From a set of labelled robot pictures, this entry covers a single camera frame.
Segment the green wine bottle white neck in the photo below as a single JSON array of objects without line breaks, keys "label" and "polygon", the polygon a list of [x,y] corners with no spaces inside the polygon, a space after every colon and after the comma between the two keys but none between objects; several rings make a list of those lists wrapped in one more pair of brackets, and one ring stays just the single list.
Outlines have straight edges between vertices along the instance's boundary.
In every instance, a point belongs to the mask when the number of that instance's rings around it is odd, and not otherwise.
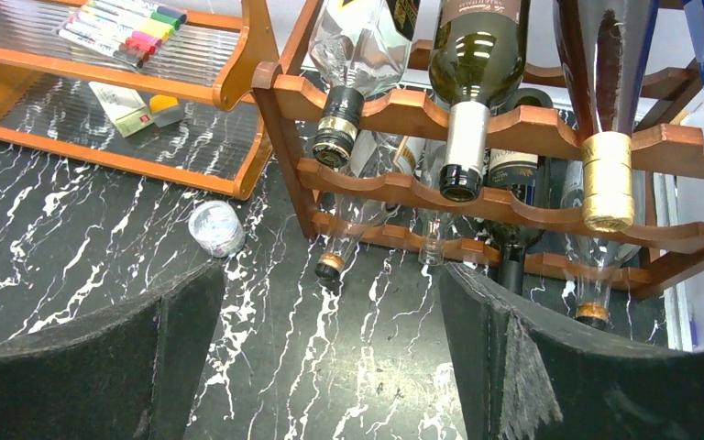
[{"label": "green wine bottle white neck", "polygon": [[441,195],[479,197],[488,124],[523,80],[529,0],[444,1],[440,5],[429,79],[449,106]]}]

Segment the clear square liquor bottle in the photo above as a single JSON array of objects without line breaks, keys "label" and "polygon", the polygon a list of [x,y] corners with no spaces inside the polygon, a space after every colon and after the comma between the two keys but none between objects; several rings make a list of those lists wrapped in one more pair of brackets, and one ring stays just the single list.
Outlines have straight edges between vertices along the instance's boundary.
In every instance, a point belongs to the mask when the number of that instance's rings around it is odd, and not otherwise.
[{"label": "clear square liquor bottle", "polygon": [[411,53],[419,0],[325,1],[309,56],[328,85],[313,156],[333,169],[351,159],[366,101],[393,89]]}]

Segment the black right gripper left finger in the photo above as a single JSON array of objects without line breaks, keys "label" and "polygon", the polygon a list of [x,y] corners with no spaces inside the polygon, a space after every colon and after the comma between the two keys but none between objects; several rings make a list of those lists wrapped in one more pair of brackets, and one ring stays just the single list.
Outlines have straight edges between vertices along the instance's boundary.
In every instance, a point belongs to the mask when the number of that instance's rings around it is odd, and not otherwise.
[{"label": "black right gripper left finger", "polygon": [[0,439],[180,439],[226,276],[207,263],[0,343]]}]

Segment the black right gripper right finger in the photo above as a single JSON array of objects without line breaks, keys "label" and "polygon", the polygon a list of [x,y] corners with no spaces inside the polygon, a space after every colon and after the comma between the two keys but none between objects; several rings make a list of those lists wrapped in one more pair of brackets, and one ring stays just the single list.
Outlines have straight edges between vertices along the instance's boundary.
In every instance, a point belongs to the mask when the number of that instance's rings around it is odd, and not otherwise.
[{"label": "black right gripper right finger", "polygon": [[439,281],[470,439],[704,439],[704,352],[581,324],[459,264]]}]

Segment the dark red bottle gold cap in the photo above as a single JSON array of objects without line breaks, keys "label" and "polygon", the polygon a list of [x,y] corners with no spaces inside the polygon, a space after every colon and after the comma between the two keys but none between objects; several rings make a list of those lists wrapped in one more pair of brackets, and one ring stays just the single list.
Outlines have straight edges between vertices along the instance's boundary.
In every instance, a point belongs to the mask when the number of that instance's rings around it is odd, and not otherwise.
[{"label": "dark red bottle gold cap", "polygon": [[634,222],[632,134],[655,30],[656,1],[555,1],[558,55],[578,123],[585,225]]}]

